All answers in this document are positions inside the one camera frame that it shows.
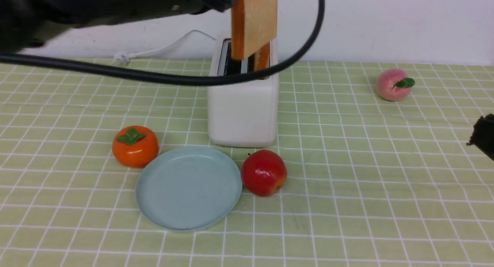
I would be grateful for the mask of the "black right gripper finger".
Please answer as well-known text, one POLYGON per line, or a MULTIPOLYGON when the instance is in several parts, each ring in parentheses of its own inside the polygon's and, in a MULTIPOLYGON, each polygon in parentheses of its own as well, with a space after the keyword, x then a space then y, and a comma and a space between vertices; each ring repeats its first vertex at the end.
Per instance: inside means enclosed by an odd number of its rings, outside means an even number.
POLYGON ((473 125, 467 146, 474 145, 494 161, 494 115, 481 116, 473 125))

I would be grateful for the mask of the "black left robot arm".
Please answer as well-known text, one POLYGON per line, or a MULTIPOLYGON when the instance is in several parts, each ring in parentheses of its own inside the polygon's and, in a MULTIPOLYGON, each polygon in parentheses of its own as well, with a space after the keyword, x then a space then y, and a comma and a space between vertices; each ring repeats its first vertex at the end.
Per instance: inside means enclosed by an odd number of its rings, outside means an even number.
POLYGON ((44 45, 68 29, 224 12, 235 0, 1 0, 1 51, 44 45))

